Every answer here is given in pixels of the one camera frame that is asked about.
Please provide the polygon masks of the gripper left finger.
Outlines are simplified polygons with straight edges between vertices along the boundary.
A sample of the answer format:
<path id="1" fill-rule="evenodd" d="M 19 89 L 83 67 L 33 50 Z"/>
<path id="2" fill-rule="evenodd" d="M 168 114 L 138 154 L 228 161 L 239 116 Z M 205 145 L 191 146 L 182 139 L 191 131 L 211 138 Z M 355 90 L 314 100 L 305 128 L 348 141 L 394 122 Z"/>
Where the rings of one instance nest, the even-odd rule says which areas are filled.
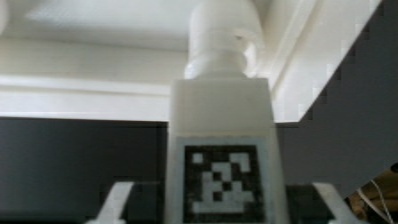
<path id="1" fill-rule="evenodd" d="M 131 190 L 138 186 L 156 184 L 157 181 L 117 181 L 109 187 L 97 215 L 83 222 L 83 224 L 125 224 L 125 220 L 122 219 L 122 212 L 131 195 Z"/>

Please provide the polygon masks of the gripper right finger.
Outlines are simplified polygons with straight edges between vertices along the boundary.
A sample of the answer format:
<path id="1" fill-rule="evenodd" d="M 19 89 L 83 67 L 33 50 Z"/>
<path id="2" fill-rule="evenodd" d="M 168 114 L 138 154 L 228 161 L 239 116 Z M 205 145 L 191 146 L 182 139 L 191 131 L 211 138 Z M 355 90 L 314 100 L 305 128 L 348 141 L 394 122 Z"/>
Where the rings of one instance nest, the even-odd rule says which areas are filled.
<path id="1" fill-rule="evenodd" d="M 289 224 L 367 224 L 348 208 L 330 183 L 285 186 Z"/>

